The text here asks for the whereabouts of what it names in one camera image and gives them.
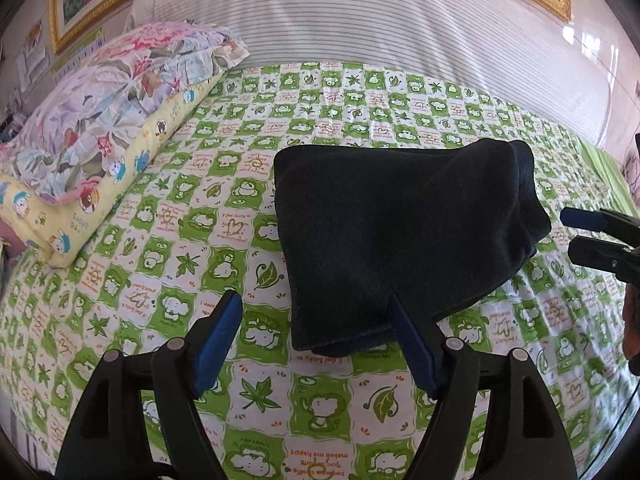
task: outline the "screw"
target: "screw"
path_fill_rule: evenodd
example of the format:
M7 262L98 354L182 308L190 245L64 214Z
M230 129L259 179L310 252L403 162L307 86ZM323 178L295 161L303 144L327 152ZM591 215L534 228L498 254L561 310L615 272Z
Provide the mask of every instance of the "screw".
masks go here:
M526 351L524 351L522 348L516 348L513 350L513 356L518 360L518 361L526 361L527 359L529 359L529 354L527 354Z
M169 339L169 342L166 344L169 350L179 350L184 346L184 339L181 337L174 337Z
M107 350L102 356L102 358L108 363L111 363L111 362L114 362L119 355L120 355L120 352L118 352L117 350L111 349L111 350Z
M447 339L447 346L452 350L458 351L462 350L465 344L457 337L450 337L449 339Z

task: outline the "cable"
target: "cable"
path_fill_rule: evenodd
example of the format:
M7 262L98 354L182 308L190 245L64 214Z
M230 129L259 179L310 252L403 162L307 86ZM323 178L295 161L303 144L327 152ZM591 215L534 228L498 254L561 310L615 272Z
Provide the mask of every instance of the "cable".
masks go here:
M587 474L587 472L589 471L589 469L591 469L591 466L593 465L593 463L598 459L598 457L600 456L600 454L602 453L602 451L604 450L605 446L609 443L609 439L611 438L611 436L615 433L616 429L618 428L618 424L620 424L620 421L622 420L622 417L625 416L626 410L629 409L629 406L631 405L631 401L633 400L633 398L636 396L636 393L638 392L638 387L640 386L640 380L638 381L638 383L636 384L636 389L634 390L634 392L631 394L631 396L629 397L629 400L626 402L626 406L625 409L622 410L622 413L620 413L620 416L618 417L618 420L616 421L616 423L613 425L613 428L611 428L611 431L609 433L609 436L605 439L604 443L602 444L602 446L600 447L600 449L598 450L598 452L596 453L596 456L593 457L593 460L591 460L591 462L589 462L589 465L586 467L586 469L584 470L584 472L580 475L580 479L585 476Z

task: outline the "folded black cloth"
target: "folded black cloth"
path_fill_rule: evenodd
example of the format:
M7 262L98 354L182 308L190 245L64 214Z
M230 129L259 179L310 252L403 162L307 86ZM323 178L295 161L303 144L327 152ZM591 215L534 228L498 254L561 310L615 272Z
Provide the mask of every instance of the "folded black cloth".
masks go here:
M395 339L395 294L441 319L513 276L551 230L519 140L456 150L294 146L274 160L295 349L331 357Z

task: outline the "bed sheet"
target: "bed sheet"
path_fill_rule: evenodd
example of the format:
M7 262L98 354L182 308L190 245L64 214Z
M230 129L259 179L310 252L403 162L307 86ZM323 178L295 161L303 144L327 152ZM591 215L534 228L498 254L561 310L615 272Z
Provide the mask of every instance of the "bed sheet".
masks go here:
M565 205L616 208L615 188L561 125L483 91L355 63L229 73L69 269L27 251L0 303L0 381L15 411L54 462L105 350L153 350L234 288L245 303L242 325L197 403L229 478L401 479L434 403L415 387L396 343L340 359L291 347L273 157L303 142L457 148L480 137L529 143L552 231L516 276L440 327L481 351L527 350L578 472L595 462L590 478L638 409L638 380L620 351L624 286L569 263L577 232L558 216ZM166 461L153 397L143 399L152 452ZM472 475L488 401L478 395L460 479Z

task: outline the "cartoon print pillowcase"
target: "cartoon print pillowcase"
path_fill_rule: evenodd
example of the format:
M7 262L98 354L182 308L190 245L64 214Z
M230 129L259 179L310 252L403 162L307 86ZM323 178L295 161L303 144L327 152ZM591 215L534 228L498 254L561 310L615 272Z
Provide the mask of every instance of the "cartoon print pillowcase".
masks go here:
M64 78L20 135L0 146L0 173L43 202L73 202L98 186L169 96L248 55L239 38L214 25L151 23L119 36Z
M40 259L67 267L109 211L119 202L162 146L222 76L169 97L150 115L124 156L109 164L105 177L74 202L50 205L13 177L0 177L0 217Z

